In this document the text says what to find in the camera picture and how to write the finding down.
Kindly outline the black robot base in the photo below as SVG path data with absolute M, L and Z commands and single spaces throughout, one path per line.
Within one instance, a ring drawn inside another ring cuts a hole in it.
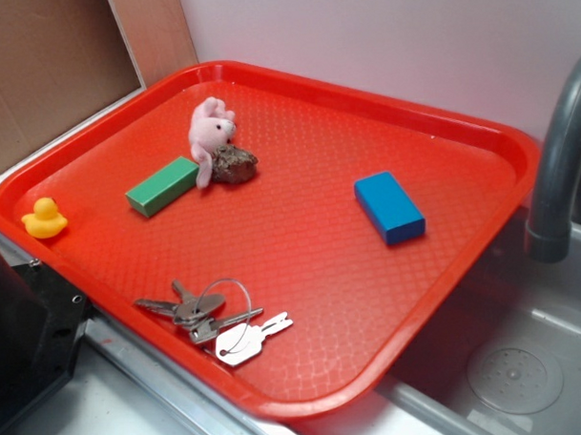
M 48 264 L 0 253 L 0 435 L 69 382 L 89 310 Z

